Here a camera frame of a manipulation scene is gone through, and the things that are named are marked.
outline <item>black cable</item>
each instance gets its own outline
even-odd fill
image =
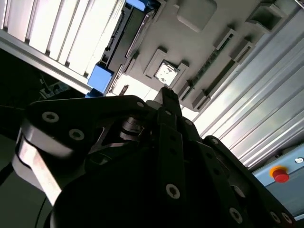
[[[34,228],[37,228],[37,227],[38,227],[39,217],[40,217],[40,214],[41,214],[41,212],[42,212],[43,206],[44,206],[44,204],[45,204],[46,201],[47,201],[47,197],[44,198],[44,200],[43,200],[43,202],[42,202],[42,204],[41,204],[41,206],[40,206],[40,210],[39,210],[39,212],[38,212],[38,214],[37,214],[37,218],[36,218],[36,222],[35,222]]]
[[[11,162],[7,164],[1,171],[0,171],[0,186],[4,183],[4,181],[10,176],[10,174],[14,171]]]

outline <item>black surface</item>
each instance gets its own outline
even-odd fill
[[[51,164],[43,156],[56,180],[56,175],[68,174],[58,165],[58,153],[70,151],[83,160],[92,149],[97,153],[112,147],[111,153],[120,153],[65,184],[50,217],[51,227],[295,227],[294,220],[289,224],[281,216],[284,212],[292,218],[291,214],[218,139],[201,140],[195,126],[179,116],[176,94],[163,88],[157,97],[162,101],[157,111],[135,96],[38,102],[26,110],[23,135],[43,150],[40,154],[55,157]],[[40,116],[46,109],[58,113],[60,120],[43,122]],[[122,142],[130,140],[119,132],[130,116],[132,123],[142,124],[142,131],[129,132],[138,135],[124,150]],[[69,139],[70,128],[82,129],[85,139]],[[77,165],[77,160],[68,160]],[[178,188],[178,199],[167,194],[167,184]],[[239,187],[245,198],[231,186]],[[240,224],[232,218],[231,208],[242,216]],[[271,211],[281,223],[274,221]]]

